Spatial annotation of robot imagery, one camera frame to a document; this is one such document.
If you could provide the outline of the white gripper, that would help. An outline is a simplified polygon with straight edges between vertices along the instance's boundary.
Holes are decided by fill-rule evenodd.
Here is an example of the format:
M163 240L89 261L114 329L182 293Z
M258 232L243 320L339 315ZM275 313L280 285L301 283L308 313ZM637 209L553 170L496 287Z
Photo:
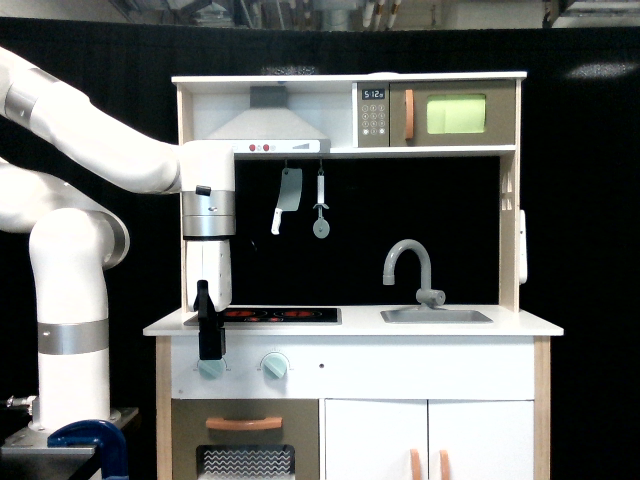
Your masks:
M187 307L197 313L199 359L221 360L226 337L218 312L232 300L230 241L187 241L185 261Z

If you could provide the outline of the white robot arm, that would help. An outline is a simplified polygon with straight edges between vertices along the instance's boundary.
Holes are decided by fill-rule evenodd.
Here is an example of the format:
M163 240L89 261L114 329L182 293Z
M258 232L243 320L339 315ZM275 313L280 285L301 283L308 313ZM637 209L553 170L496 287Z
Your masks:
M231 302L235 168L230 145L172 145L96 108L17 54L1 53L1 114L126 191L176 193L186 243L186 295L204 320ZM1 165L1 228L29 237L38 325L37 424L54 431L110 416L109 313L104 273L130 247L112 212L52 175Z

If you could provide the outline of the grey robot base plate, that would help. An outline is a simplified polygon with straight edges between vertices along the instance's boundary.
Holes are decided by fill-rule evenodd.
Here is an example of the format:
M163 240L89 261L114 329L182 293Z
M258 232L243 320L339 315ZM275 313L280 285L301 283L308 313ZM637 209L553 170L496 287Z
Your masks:
M139 410L114 409L107 421L124 434L139 426ZM49 431L37 423L17 431L1 443L3 479L103 479L100 456L91 446L48 448Z

